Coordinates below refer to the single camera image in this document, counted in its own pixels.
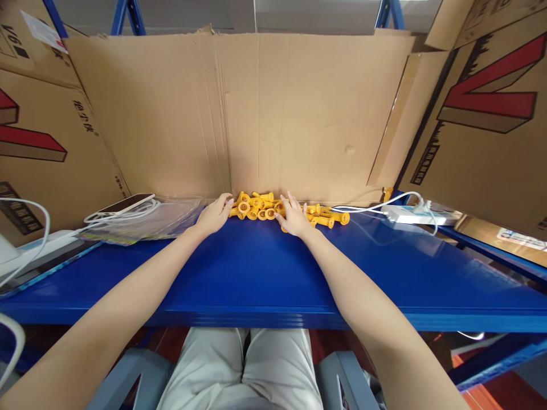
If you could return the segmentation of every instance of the forearm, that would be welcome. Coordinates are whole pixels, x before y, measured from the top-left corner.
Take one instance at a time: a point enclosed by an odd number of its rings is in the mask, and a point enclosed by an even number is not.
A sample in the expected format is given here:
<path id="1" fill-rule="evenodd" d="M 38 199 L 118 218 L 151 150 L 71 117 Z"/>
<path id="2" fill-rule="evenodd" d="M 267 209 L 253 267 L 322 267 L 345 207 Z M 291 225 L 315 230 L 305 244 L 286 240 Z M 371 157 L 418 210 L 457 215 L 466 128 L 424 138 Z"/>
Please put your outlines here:
<path id="1" fill-rule="evenodd" d="M 2 408 L 32 407 L 34 397 L 42 398 L 42 408 L 85 408 L 202 240 L 202 234 L 188 229 L 119 282 L 7 392 Z M 55 382 L 44 383 L 49 377 Z M 25 391 L 34 393 L 29 396 Z"/>
<path id="2" fill-rule="evenodd" d="M 404 350 L 423 343 L 386 294 L 317 229 L 303 241 L 319 264 L 344 319 L 369 351 Z"/>
<path id="3" fill-rule="evenodd" d="M 320 231 L 303 240 L 317 260 L 340 313 L 365 345 L 387 406 L 467 408 L 458 390 L 410 322 L 387 295 Z"/>

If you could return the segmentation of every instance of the wooden floor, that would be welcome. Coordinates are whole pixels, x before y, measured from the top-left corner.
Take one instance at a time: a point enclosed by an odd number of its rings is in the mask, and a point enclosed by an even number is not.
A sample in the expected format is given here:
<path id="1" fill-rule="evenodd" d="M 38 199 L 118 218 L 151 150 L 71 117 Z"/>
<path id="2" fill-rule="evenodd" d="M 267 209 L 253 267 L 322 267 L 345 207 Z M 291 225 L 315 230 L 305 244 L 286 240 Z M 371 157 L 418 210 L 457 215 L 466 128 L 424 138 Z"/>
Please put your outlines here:
<path id="1" fill-rule="evenodd" d="M 46 351 L 68 330 L 68 326 L 26 326 L 26 347 Z M 188 334 L 188 327 L 143 328 L 128 343 L 130 347 L 144 347 L 176 363 Z M 314 364 L 320 363 L 337 350 L 352 350 L 361 367 L 375 375 L 374 366 L 355 334 L 341 330 L 310 330 Z M 453 356 L 458 366 L 471 355 Z M 514 372 L 508 372 L 485 385 L 463 393 L 471 410 L 545 410 L 547 400 Z"/>

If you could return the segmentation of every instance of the clear plastic bag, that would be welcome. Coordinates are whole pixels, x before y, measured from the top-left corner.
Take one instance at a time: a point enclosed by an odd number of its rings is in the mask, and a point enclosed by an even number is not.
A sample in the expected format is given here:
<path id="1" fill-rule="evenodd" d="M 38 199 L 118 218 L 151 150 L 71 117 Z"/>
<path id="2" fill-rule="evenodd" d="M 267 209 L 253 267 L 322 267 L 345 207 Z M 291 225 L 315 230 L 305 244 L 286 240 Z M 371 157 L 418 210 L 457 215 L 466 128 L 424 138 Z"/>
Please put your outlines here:
<path id="1" fill-rule="evenodd" d="M 160 205 L 150 214 L 138 219 L 107 220 L 82 232 L 79 237 L 123 246 L 141 240 L 175 238 L 195 223 L 205 205 L 200 196 L 155 199 Z"/>

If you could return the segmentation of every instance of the person's left hand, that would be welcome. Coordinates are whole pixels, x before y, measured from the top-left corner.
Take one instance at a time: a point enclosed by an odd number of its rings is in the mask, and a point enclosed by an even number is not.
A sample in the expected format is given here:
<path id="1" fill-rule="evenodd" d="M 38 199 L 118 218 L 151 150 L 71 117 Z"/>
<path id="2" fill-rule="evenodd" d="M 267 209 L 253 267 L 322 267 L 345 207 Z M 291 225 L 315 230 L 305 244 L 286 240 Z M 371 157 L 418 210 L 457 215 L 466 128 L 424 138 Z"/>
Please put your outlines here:
<path id="1" fill-rule="evenodd" d="M 215 202 L 201 211 L 198 221 L 194 225 L 195 229 L 204 236 L 209 236 L 222 228 L 234 204 L 234 198 L 226 201 L 231 196 L 232 194 L 228 193 L 222 194 Z"/>

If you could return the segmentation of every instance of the white power strip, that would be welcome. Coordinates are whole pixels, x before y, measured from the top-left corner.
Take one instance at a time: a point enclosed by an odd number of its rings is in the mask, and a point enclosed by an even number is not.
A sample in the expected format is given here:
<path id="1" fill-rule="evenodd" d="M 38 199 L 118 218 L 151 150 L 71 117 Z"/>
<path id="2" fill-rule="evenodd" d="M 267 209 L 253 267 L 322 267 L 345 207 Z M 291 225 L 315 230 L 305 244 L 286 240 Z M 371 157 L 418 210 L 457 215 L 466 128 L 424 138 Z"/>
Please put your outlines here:
<path id="1" fill-rule="evenodd" d="M 75 236 L 71 236 L 71 234 L 74 231 L 58 231 L 55 233 L 52 233 L 48 238 L 46 242 L 46 246 L 44 249 L 40 252 L 40 257 L 43 257 L 47 255 L 48 253 L 51 253 L 53 251 L 56 251 L 59 248 L 62 248 L 65 245 L 68 245 L 71 242 L 74 242 L 77 240 Z M 3 241 L 4 246 L 11 246 L 7 241 Z M 13 272 L 14 270 L 20 268 L 23 265 L 28 264 L 31 259 L 36 254 L 36 249 L 40 247 L 42 244 L 42 238 L 36 239 L 35 241 L 32 241 L 31 243 L 27 243 L 26 245 L 22 245 L 19 248 L 13 248 L 11 254 L 15 257 L 12 259 L 6 260 L 4 263 L 0 263 L 0 277 Z"/>
<path id="2" fill-rule="evenodd" d="M 413 206 L 405 205 L 384 205 L 382 212 L 390 221 L 405 224 L 433 224 L 433 219 L 429 212 L 413 212 Z M 459 212 L 431 211 L 435 216 L 438 226 L 455 225 L 460 219 Z"/>

